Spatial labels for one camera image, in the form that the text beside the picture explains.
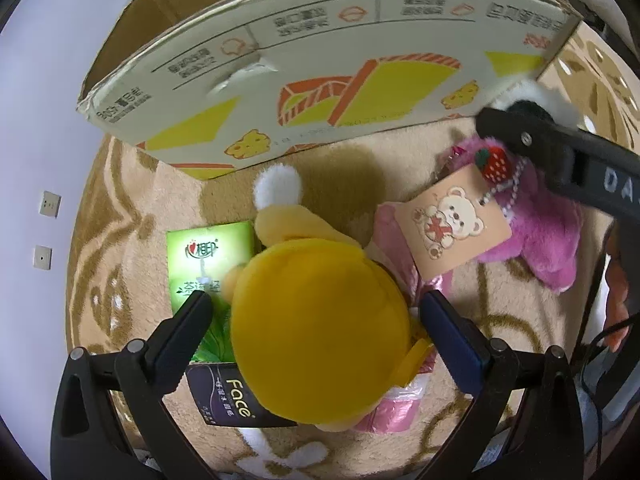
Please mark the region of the person's right hand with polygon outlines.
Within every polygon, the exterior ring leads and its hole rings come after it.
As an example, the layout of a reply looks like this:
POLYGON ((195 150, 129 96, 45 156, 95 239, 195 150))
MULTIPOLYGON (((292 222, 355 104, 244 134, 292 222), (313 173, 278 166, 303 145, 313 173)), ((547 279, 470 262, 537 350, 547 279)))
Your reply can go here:
POLYGON ((626 307, 629 285, 626 272, 622 267, 622 258, 620 258, 617 223, 614 223, 610 232, 608 232, 605 250, 606 254, 610 257, 610 262, 605 272, 605 281, 610 290, 608 292, 608 299, 606 300, 606 317, 604 323, 604 328, 608 330, 611 326, 629 318, 626 307))

